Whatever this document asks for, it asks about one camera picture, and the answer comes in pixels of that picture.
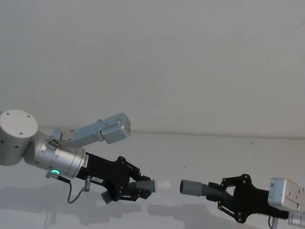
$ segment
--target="white backdrop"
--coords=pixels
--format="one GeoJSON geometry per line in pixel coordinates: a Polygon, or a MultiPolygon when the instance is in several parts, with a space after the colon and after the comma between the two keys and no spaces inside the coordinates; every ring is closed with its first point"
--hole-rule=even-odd
{"type": "MultiPolygon", "coordinates": [[[[0,167],[1,229],[266,229],[267,217],[250,216],[245,225],[233,221],[205,198],[180,195],[181,179],[220,183],[223,177],[248,173],[258,188],[268,189],[272,176],[305,185],[305,141],[195,135],[132,134],[87,151],[109,160],[124,156],[153,179],[169,179],[173,188],[148,200],[106,206],[104,189],[92,185],[74,203],[66,201],[69,186],[46,179],[45,172],[24,161],[0,167]]],[[[76,195],[83,181],[72,181],[76,195]]],[[[293,228],[280,221],[279,228],[293,228]]]]}

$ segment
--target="cable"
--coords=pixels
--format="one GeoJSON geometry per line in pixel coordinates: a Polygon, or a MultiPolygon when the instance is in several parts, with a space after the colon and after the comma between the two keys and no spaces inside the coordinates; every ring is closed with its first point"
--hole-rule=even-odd
{"type": "Polygon", "coordinates": [[[269,216],[269,219],[268,219],[268,225],[269,225],[269,228],[272,229],[271,227],[271,223],[270,223],[270,220],[271,220],[271,216],[269,216]]]}
{"type": "Polygon", "coordinates": [[[72,184],[69,183],[69,185],[70,185],[70,191],[69,191],[69,195],[68,195],[68,203],[69,203],[69,204],[72,204],[72,203],[74,203],[74,202],[78,199],[78,197],[80,197],[81,193],[83,192],[83,188],[82,188],[82,189],[80,190],[80,192],[77,194],[76,198],[74,198],[74,200],[70,201],[71,192],[72,192],[72,184]]]}

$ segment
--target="label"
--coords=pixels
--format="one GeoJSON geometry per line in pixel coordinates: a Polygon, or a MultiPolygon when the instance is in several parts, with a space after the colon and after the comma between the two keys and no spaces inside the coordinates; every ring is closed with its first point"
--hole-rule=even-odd
{"type": "Polygon", "coordinates": [[[84,159],[84,163],[82,164],[82,166],[85,167],[85,168],[86,168],[87,165],[88,165],[88,159],[89,159],[89,155],[86,154],[86,155],[85,155],[85,159],[84,159]]]}
{"type": "Polygon", "coordinates": [[[99,178],[97,178],[97,177],[92,177],[91,180],[94,180],[94,181],[96,181],[96,182],[98,182],[98,183],[102,183],[102,182],[103,182],[102,179],[99,179],[99,178]]]}

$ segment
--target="green indicator light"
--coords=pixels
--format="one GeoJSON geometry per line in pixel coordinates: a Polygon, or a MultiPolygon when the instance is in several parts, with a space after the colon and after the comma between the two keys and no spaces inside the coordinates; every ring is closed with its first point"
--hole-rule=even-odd
{"type": "Polygon", "coordinates": [[[59,175],[59,171],[58,170],[56,170],[56,169],[53,169],[52,171],[51,171],[51,173],[53,173],[53,174],[58,174],[59,175]]]}

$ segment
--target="white cylindrical joint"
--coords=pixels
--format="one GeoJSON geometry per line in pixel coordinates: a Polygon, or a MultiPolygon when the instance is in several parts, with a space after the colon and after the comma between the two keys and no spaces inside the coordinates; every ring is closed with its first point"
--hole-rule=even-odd
{"type": "Polygon", "coordinates": [[[21,161],[33,136],[38,131],[35,118],[21,110],[0,115],[0,165],[11,166],[21,161]]]}

